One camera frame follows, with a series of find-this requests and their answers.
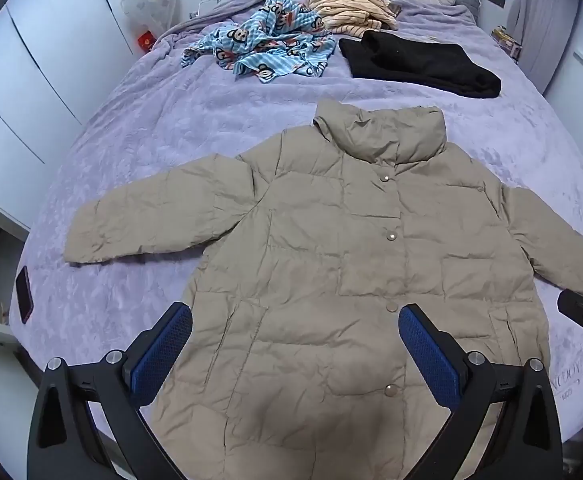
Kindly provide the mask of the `dark smartphone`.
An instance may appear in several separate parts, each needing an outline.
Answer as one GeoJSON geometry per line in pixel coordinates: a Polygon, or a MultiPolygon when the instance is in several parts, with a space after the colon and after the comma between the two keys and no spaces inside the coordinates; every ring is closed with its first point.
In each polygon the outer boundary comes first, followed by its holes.
{"type": "Polygon", "coordinates": [[[29,272],[26,266],[22,266],[16,277],[16,295],[21,323],[26,324],[34,309],[29,272]]]}

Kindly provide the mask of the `beige puffer jacket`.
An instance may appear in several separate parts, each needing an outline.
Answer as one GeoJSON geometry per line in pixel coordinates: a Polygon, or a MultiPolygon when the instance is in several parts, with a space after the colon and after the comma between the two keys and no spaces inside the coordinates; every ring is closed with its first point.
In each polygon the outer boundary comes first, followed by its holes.
{"type": "Polygon", "coordinates": [[[583,236],[445,134],[436,107],[317,105],[311,125],[83,205],[70,262],[203,247],[194,330],[152,410],[193,479],[402,479],[445,413],[398,333],[549,357],[534,282],[583,292],[583,236]]]}

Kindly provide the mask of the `nightstand clutter items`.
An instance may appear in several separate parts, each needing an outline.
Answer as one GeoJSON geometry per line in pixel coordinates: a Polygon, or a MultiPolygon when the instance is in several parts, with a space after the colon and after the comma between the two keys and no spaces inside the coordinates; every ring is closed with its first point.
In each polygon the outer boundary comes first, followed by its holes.
{"type": "Polygon", "coordinates": [[[492,30],[491,37],[497,45],[515,62],[518,62],[521,52],[521,43],[509,35],[506,29],[499,26],[492,30]]]}

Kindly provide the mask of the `black folded garment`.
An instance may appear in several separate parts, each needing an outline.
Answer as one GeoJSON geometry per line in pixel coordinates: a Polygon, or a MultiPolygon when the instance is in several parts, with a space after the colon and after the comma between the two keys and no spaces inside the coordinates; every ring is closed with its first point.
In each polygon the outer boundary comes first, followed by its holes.
{"type": "Polygon", "coordinates": [[[361,40],[341,38],[353,78],[407,82],[473,99],[495,99],[502,81],[475,64],[458,44],[430,44],[366,30],[361,40]]]}

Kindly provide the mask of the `cream striped garment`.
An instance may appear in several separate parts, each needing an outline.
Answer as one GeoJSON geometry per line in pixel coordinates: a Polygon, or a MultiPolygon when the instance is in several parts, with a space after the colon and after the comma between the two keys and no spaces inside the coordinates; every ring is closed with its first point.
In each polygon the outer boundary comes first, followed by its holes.
{"type": "Polygon", "coordinates": [[[390,0],[305,0],[333,34],[361,38],[368,30],[398,28],[401,6],[390,0]]]}

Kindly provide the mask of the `blue monkey print garment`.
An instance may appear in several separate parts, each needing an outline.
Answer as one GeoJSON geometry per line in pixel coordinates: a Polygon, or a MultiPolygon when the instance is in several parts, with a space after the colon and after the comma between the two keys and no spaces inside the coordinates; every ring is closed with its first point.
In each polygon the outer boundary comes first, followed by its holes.
{"type": "Polygon", "coordinates": [[[336,46],[323,18],[305,4],[265,0],[244,23],[218,26],[186,47],[180,65],[211,55],[235,76],[253,75],[266,84],[292,74],[322,76],[336,46]]]}

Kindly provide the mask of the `red box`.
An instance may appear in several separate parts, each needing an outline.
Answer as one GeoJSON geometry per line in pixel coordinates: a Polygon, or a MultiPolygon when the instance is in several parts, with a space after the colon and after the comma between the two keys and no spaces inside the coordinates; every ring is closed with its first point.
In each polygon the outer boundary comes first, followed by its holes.
{"type": "Polygon", "coordinates": [[[146,30],[146,32],[143,32],[142,35],[137,37],[136,41],[140,50],[144,53],[148,53],[151,51],[152,47],[154,47],[156,38],[154,38],[154,35],[150,30],[146,30]]]}

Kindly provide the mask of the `lavender plush bedspread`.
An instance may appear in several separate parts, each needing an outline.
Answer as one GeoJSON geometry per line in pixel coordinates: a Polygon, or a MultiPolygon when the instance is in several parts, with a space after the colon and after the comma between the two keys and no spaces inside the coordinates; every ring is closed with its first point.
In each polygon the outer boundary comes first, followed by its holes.
{"type": "MultiPolygon", "coordinates": [[[[141,58],[76,139],[26,240],[21,262],[29,270],[34,310],[21,335],[35,359],[61,350],[77,358],[83,347],[105,349],[134,337],[172,301],[185,302],[203,255],[203,247],[194,246],[70,262],[64,250],[83,205],[188,162],[236,157],[275,134],[311,125],[320,102],[368,112],[436,107],[448,141],[461,150],[467,140],[526,147],[566,143],[564,133],[551,133],[557,118],[540,93],[469,11],[406,2],[403,13],[407,35],[435,32],[461,40],[474,60],[503,77],[504,92],[480,100],[415,84],[354,79],[341,58],[320,77],[288,75],[262,84],[252,76],[235,78],[210,58],[180,66],[176,51],[194,36],[188,29],[165,37],[141,58]]],[[[483,165],[478,155],[465,153],[483,165]]],[[[518,188],[500,170],[485,168],[518,188]]]]}

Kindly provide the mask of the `grey curtain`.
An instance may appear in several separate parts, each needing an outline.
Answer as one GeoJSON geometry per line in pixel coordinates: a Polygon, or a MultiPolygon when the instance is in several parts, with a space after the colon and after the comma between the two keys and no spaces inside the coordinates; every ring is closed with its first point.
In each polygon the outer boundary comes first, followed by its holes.
{"type": "Polygon", "coordinates": [[[580,0],[525,0],[519,67],[544,93],[576,23],[580,0]]]}

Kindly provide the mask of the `white covered fan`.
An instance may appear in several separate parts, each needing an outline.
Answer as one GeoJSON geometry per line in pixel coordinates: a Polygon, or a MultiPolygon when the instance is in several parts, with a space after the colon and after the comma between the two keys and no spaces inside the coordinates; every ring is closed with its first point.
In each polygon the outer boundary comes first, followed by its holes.
{"type": "Polygon", "coordinates": [[[177,0],[121,0],[121,8],[128,19],[159,38],[174,18],[177,0]]]}

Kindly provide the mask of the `white wardrobe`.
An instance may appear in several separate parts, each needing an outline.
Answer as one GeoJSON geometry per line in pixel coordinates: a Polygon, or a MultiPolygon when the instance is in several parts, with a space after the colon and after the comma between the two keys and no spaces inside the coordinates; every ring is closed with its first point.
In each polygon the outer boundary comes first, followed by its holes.
{"type": "Polygon", "coordinates": [[[0,214],[29,230],[54,174],[135,61],[109,0],[0,9],[0,214]]]}

